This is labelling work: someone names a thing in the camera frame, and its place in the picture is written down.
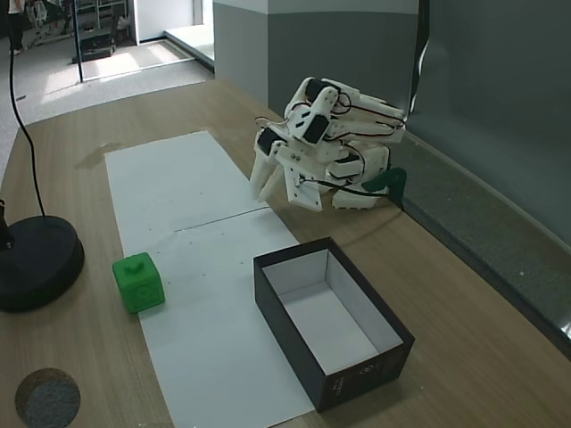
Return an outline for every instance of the black lamp base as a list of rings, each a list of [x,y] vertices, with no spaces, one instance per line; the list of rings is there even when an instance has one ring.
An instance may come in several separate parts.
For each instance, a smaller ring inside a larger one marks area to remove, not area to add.
[[[26,312],[64,294],[83,268],[83,245],[62,218],[34,217],[9,227],[15,245],[0,252],[0,310]]]

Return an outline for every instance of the robotic arm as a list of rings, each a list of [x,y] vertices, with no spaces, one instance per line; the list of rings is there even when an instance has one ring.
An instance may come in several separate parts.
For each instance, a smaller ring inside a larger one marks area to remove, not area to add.
[[[321,194],[336,189],[336,208],[399,203],[406,172],[391,169],[385,144],[399,143],[404,111],[334,80],[307,78],[285,108],[285,121],[258,118],[255,196],[265,201],[285,180],[291,203],[321,211]]]

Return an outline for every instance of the green foam block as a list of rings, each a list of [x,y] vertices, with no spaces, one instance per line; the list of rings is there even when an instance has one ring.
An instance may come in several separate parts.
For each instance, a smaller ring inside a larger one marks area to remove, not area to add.
[[[136,314],[164,303],[161,276],[148,253],[113,263],[113,274],[125,308]]]

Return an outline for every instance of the white paper sheet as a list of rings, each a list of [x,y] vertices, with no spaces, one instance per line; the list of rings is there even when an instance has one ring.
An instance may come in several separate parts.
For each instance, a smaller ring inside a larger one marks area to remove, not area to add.
[[[207,133],[106,161],[125,255],[147,251],[161,272],[167,302],[140,319],[177,428],[263,428],[311,411],[253,299],[252,258],[297,244],[277,215]]]
[[[125,257],[177,230],[267,207],[208,132],[105,155]]]

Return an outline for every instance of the black box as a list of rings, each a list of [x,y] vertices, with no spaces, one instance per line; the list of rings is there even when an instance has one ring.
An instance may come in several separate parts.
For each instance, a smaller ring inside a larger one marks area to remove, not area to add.
[[[415,339],[333,239],[253,264],[256,304],[319,412],[399,377]]]

